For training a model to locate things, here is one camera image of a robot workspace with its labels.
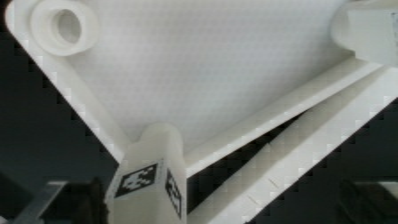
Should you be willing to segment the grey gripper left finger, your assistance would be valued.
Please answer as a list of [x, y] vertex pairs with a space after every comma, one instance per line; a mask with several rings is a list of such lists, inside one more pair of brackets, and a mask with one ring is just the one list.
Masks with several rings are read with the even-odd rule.
[[9, 224], [108, 224], [105, 192], [90, 182], [49, 181]]

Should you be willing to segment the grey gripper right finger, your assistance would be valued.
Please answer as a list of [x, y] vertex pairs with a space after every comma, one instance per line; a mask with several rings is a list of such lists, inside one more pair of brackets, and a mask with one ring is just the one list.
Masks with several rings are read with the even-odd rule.
[[398, 181], [341, 182], [334, 224], [398, 224]]

